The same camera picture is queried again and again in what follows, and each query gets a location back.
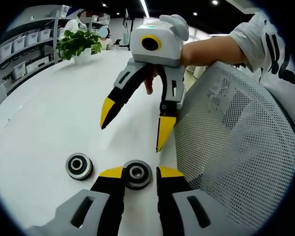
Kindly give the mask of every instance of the potted plant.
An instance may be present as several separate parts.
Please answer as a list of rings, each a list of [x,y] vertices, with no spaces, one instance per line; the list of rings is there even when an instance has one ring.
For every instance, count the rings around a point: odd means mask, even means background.
[[[87,30],[78,30],[75,33],[66,30],[64,38],[58,42],[57,48],[61,51],[61,58],[70,60],[74,57],[77,65],[90,61],[91,51],[100,53],[102,45],[98,42],[99,36]]]

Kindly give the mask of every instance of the ceiling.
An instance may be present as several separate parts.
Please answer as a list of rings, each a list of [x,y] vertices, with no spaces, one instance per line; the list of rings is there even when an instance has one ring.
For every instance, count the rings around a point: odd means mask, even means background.
[[[211,0],[145,0],[150,17],[162,14],[181,15],[187,23],[207,33],[229,33],[241,22],[249,21],[252,15],[245,15],[226,0],[218,0],[213,5]],[[91,1],[89,6],[99,12],[105,12],[111,18],[123,17],[127,8],[129,17],[142,18],[145,16],[140,0],[101,0]]]

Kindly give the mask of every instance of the black and white shirt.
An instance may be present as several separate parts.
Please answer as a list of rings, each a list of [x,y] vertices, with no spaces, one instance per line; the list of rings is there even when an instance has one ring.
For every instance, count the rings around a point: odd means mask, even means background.
[[[285,108],[295,124],[295,66],[283,38],[264,12],[238,25],[230,36],[248,58],[247,67],[262,68],[259,83]]]

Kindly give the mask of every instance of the white plant pot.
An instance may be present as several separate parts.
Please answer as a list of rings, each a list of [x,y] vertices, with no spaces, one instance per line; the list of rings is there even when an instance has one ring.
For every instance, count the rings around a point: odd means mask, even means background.
[[[85,48],[79,56],[73,56],[77,65],[84,65],[90,61],[92,48]]]

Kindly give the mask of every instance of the ball bearing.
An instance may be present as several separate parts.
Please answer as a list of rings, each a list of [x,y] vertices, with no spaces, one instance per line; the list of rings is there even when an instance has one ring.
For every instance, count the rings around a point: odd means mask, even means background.
[[[92,175],[93,163],[83,153],[75,153],[67,159],[65,169],[71,178],[85,180]]]
[[[127,188],[144,189],[151,182],[152,170],[144,161],[132,160],[123,166],[122,178]]]

